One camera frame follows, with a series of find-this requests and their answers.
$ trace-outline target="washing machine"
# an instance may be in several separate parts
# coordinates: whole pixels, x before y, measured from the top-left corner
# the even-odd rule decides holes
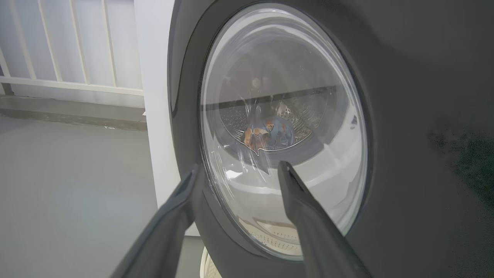
[[[494,277],[488,1],[176,0],[168,97],[221,275],[305,277],[287,161],[373,277]]]

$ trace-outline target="railing bar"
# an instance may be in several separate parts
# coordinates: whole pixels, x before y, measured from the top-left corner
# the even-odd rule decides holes
[[[17,12],[17,7],[15,6],[15,0],[9,0],[10,13],[14,20],[14,27],[17,33],[17,38],[21,45],[22,53],[24,54],[24,60],[26,60],[26,66],[28,67],[29,76],[31,79],[36,79],[36,73],[34,73],[33,63],[31,61],[31,56],[29,55],[28,46],[26,44],[26,39],[24,38],[24,33],[22,32],[21,20],[19,19],[19,13]]]
[[[41,22],[43,23],[44,36],[46,37],[46,42],[48,43],[48,50],[50,51],[51,62],[53,63],[53,70],[55,71],[55,77],[57,78],[57,81],[62,82],[62,74],[60,73],[60,67],[58,66],[57,57],[55,56],[53,45],[51,43],[51,37],[48,32],[48,26],[46,25],[43,6],[44,6],[44,0],[38,0],[38,7],[40,8],[40,14],[41,14]]]
[[[105,93],[123,93],[123,94],[141,95],[141,96],[144,95],[142,89],[84,84],[84,83],[75,83],[75,82],[58,82],[54,80],[42,80],[42,79],[32,80],[29,78],[20,78],[20,77],[0,76],[0,83],[45,86],[51,88],[85,90],[85,91],[105,92]]]
[[[76,35],[77,51],[79,52],[79,61],[81,62],[82,75],[84,83],[90,84],[89,75],[87,74],[86,59],[82,50],[81,32],[79,31],[79,22],[77,21],[76,3],[75,0],[69,0],[70,14],[72,15],[72,26]]]
[[[103,8],[103,20],[105,23],[106,41],[108,45],[108,54],[110,56],[110,71],[112,74],[113,86],[117,86],[117,76],[115,71],[115,60],[113,58],[113,46],[112,46],[112,36],[110,32],[110,21],[108,20],[108,6],[106,5],[106,0],[101,0],[101,6]]]
[[[0,67],[1,70],[3,71],[3,76],[10,77],[10,72],[8,71],[7,68],[7,62],[5,61],[5,56],[3,55],[1,48],[0,48]]]

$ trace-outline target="front-load washing machine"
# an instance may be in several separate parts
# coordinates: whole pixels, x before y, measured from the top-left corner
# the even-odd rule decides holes
[[[223,277],[305,276],[280,161],[374,277],[494,277],[489,5],[175,2],[173,144]]]

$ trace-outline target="laundry basket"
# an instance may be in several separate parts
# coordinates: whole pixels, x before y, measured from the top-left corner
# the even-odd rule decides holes
[[[206,247],[203,250],[203,256],[201,258],[201,269],[199,269],[200,278],[221,278],[218,269],[214,265],[213,260],[209,256]]]

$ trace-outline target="laundry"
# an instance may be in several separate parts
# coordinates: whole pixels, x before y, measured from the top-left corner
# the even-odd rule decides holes
[[[295,143],[293,125],[278,116],[248,126],[244,134],[244,144],[256,153],[260,149],[277,150]]]

